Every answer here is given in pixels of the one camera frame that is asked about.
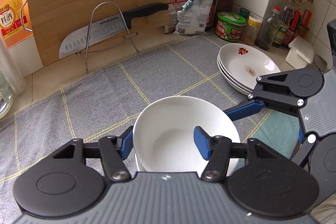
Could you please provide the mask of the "white plate fruit decal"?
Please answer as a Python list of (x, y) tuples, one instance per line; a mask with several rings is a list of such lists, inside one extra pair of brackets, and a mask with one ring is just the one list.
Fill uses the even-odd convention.
[(229, 77), (250, 90), (255, 88), (259, 76), (280, 73), (279, 67), (265, 53), (239, 43), (222, 46), (219, 62)]

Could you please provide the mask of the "white bowl pink flower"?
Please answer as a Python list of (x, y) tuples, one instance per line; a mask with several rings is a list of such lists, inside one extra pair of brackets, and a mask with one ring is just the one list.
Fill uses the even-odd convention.
[(217, 106), (200, 98), (171, 96), (143, 109), (133, 128), (135, 154), (147, 172), (196, 172), (207, 165), (194, 143), (194, 128), (240, 142), (238, 131)]

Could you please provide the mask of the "teal cloth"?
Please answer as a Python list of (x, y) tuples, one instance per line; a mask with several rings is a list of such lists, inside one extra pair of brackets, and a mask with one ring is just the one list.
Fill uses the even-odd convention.
[(298, 142), (298, 118), (281, 112), (262, 109), (258, 114), (234, 121), (241, 142), (256, 138), (290, 158)]

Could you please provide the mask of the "white seasoning box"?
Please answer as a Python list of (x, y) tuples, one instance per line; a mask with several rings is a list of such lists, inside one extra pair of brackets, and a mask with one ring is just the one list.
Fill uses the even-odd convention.
[(285, 61), (294, 69), (302, 69), (313, 63), (314, 49), (302, 37), (297, 36), (289, 43)]

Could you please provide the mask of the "grey checked dish mat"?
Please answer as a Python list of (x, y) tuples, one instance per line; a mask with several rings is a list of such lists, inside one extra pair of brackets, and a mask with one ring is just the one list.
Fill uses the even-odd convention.
[(204, 36), (159, 47), (35, 101), (1, 121), (1, 223), (20, 214), (15, 180), (73, 138), (95, 142), (120, 135), (151, 102), (185, 95), (228, 109), (244, 99), (219, 72), (223, 43)]

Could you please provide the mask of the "red label sauce bottle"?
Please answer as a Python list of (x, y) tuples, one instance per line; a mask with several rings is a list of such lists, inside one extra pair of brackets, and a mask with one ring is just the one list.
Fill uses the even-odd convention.
[(284, 48), (289, 48), (289, 43), (291, 43), (293, 39), (297, 36), (297, 32), (299, 30), (299, 25), (301, 23), (301, 18), (303, 14), (301, 4), (302, 4), (302, 0), (294, 0), (294, 4), (293, 4), (294, 17), (290, 21), (289, 28), (281, 44)]

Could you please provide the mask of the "red cap glass bottle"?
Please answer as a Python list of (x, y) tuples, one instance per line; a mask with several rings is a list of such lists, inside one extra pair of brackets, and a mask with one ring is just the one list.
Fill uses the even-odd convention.
[(258, 32), (257, 38), (255, 40), (256, 46), (262, 50), (269, 50), (274, 41), (274, 38), (280, 27), (280, 12), (280, 7), (274, 6), (272, 9), (272, 14), (266, 16), (262, 21), (260, 31)]

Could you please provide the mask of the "yellow lid spice jar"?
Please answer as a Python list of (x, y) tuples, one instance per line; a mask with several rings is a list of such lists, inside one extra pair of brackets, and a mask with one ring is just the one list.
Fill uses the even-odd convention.
[(243, 34), (241, 36), (241, 41), (248, 45), (254, 45), (258, 32), (260, 30), (260, 26), (260, 19), (249, 16), (248, 21), (244, 27)]

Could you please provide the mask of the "green lid sauce jar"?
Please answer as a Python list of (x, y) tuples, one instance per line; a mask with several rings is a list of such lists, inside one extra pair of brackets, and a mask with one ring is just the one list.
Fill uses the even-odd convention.
[(215, 34), (227, 42), (238, 42), (243, 34), (246, 19), (232, 12), (218, 12)]

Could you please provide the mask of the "green cap small jar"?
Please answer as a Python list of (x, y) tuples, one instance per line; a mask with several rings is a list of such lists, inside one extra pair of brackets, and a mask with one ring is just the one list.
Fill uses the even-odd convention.
[(245, 9), (243, 7), (240, 8), (239, 15), (242, 16), (245, 20), (248, 20), (250, 11), (248, 9)]

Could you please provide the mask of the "white plastic seasoning bag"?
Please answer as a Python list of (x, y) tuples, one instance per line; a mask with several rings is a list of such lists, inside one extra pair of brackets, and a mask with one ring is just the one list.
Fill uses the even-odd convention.
[(210, 5), (207, 0), (189, 0), (178, 12), (175, 35), (198, 35), (205, 32)]

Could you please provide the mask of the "red white clipped bag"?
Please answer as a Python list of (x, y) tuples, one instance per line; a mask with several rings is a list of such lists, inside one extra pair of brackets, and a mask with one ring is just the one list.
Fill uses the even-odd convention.
[(178, 23), (178, 12), (182, 10), (182, 6), (187, 1), (189, 0), (167, 0), (167, 4), (169, 5), (169, 23), (168, 25), (165, 25), (165, 34), (175, 30), (175, 26)]

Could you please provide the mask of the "orange cooking wine jug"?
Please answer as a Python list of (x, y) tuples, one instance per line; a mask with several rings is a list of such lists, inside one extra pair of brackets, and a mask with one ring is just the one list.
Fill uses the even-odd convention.
[(1, 0), (1, 36), (11, 48), (33, 34), (27, 0)]

